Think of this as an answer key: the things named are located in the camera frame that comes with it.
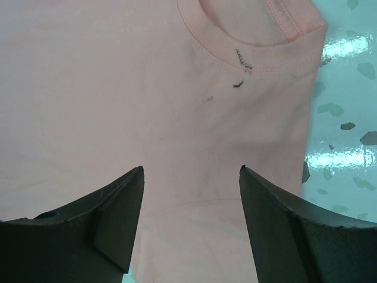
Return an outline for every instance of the stain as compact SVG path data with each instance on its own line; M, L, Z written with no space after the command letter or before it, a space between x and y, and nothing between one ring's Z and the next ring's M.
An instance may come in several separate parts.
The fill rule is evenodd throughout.
M358 71L364 77L367 77L370 80L374 80L376 78L376 71L371 63L360 63L358 65Z
M321 93L325 91L326 87L325 84L321 81L317 82L314 85L314 97L319 97Z
M360 214L358 215L358 219L360 219L360 220L364 220L367 216L368 216L367 213L360 213Z
M344 131L349 131L349 130L352 130L354 127L356 127L355 124L349 122L349 123L346 123L346 124L341 124L340 125L340 129L341 130L344 130Z
M359 5L359 0L348 0L348 7L351 10L356 9L356 7Z
M344 114L344 109L335 103L327 103L318 107L318 113L325 112L329 112L333 117L339 117Z
M240 87L242 84L243 84L243 81L242 81L241 83L239 83L239 84L233 84L233 87L238 88L238 87Z
M238 49L236 49L236 53L237 53L238 59L240 60L241 65L251 70L253 67L249 63L245 62L245 60L243 59L241 55L241 52Z
M320 195L328 195L329 192L327 190L324 190L324 189L318 189L318 194L320 194Z
M361 139L360 142L365 146L377 146L377 131L367 132Z
M326 181L331 180L332 176L333 176L333 172L328 168L324 168L323 177L325 178L325 180Z
M353 181L355 182L356 186L362 189L368 189L368 190L375 190L376 187L369 183L367 180L363 180L360 177L353 177Z
M332 60L331 57L328 56L328 55L325 56L325 57L322 57L319 67L321 68L321 67L327 65L328 63L330 63L331 60Z
M342 206L342 205L334 205L331 208L331 211L336 212L336 213L344 213L344 212L348 211L348 208L346 208L345 206Z

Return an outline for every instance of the t-shirt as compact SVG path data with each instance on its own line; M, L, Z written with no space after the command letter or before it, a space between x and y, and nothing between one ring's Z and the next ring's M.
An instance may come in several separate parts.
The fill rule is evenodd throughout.
M257 282L239 170L300 194L310 0L1 1L0 23L0 219L143 166L137 283Z

